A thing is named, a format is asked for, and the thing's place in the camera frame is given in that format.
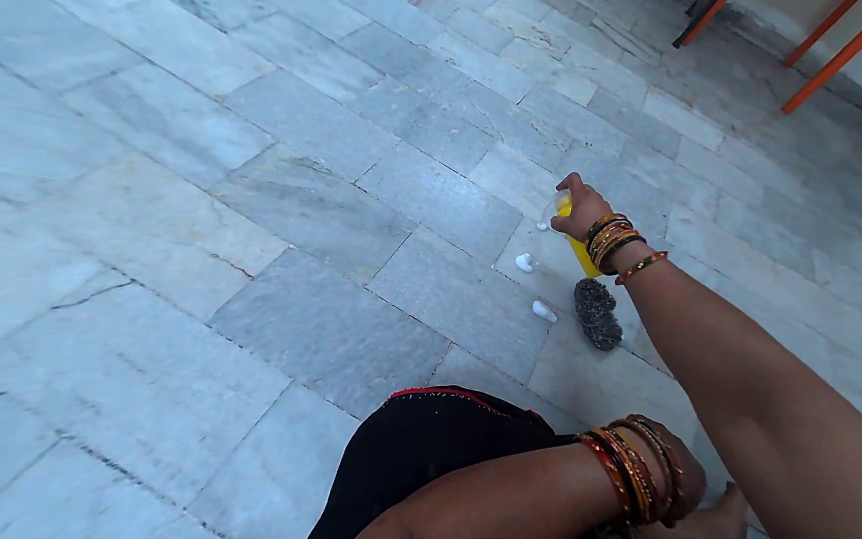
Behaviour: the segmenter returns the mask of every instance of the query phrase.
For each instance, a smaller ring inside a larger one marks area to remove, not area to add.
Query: skin
[[[552,219],[552,227],[583,240],[611,207],[577,173],[557,186],[565,188],[572,213]],[[605,263],[625,270],[653,252],[635,242]],[[862,415],[671,261],[642,269],[626,286],[654,347],[771,537],[862,537]],[[679,454],[692,459],[686,448]],[[688,496],[699,498],[702,471],[695,470],[699,465],[688,473],[701,477],[700,488]],[[717,509],[691,513],[673,530],[647,527],[642,536],[742,537],[743,504],[731,487]],[[572,445],[448,474],[388,509],[359,537],[575,537],[618,511],[600,463]]]

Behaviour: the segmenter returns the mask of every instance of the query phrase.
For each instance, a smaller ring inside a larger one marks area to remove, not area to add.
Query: woman's hand
[[[583,242],[587,230],[601,217],[613,213],[610,204],[590,185],[584,185],[581,175],[570,173],[557,184],[557,191],[571,190],[571,214],[551,217],[551,227]]]

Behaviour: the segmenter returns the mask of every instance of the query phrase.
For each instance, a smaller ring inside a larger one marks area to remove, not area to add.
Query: orange chair leg
[[[796,110],[798,106],[807,101],[808,97],[813,95],[813,92],[817,91],[817,89],[823,86],[824,83],[830,80],[837,71],[840,71],[841,67],[846,65],[846,63],[861,50],[862,30],[860,30],[860,33],[856,34],[856,37],[852,39],[850,43],[847,43],[842,51],[833,56],[833,59],[827,62],[827,65],[820,70],[820,73],[817,73],[813,79],[801,88],[801,90],[797,92],[797,95],[790,98],[790,101],[784,104],[784,107],[781,109],[784,114],[790,114]]]
[[[713,16],[716,15],[717,12],[720,11],[720,8],[724,7],[724,4],[726,3],[727,0],[716,0],[713,6],[707,11],[707,14],[704,15],[704,18],[700,19],[700,22],[697,23],[697,26],[695,26],[693,28],[693,31],[691,31],[687,38],[684,39],[682,45],[684,45],[685,47],[688,46],[693,41],[693,39],[697,37],[700,31],[703,30],[705,26],[707,26],[707,23],[711,22]]]
[[[813,46],[814,43],[817,42],[817,39],[820,39],[824,33],[827,33],[827,30],[830,30],[831,27],[836,24],[840,17],[844,16],[844,14],[850,10],[851,7],[856,4],[857,0],[844,0],[843,4],[837,6],[837,9],[833,10],[833,13],[827,17],[824,22],[820,23],[820,26],[817,27],[817,30],[814,30],[810,37],[807,38],[799,47],[797,47],[794,52],[790,53],[790,55],[781,62],[784,67],[790,67],[794,63],[800,59],[801,56],[805,55],[810,47]]]

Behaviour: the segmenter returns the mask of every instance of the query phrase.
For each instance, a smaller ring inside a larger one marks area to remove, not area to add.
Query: stack of bangles
[[[621,213],[609,213],[594,222],[590,229],[587,230],[587,237],[584,238],[584,248],[587,250],[587,254],[591,257],[591,262],[598,271],[604,275],[617,275],[617,270],[610,263],[611,256],[623,246],[638,240],[647,243],[647,240],[641,236],[640,232],[630,224],[628,216]],[[618,276],[615,284],[618,286],[623,285],[630,276],[658,260],[664,260],[666,257],[667,251],[655,252],[623,271]]]
[[[664,476],[665,492],[658,492],[647,463],[616,427],[636,433],[650,447]],[[673,528],[678,520],[684,518],[687,510],[684,471],[650,420],[642,415],[629,415],[627,419],[614,421],[607,427],[581,433],[578,438],[601,461],[614,485],[618,503],[623,509],[621,525],[617,528],[628,530],[655,522]]]

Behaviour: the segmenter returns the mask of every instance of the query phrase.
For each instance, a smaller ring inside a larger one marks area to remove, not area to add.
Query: forearm
[[[629,267],[647,249],[619,251],[616,266]],[[768,531],[859,534],[862,415],[746,314],[673,263],[654,264],[626,286],[654,347]],[[835,518],[827,515],[833,509]],[[808,514],[813,520],[800,518]]]

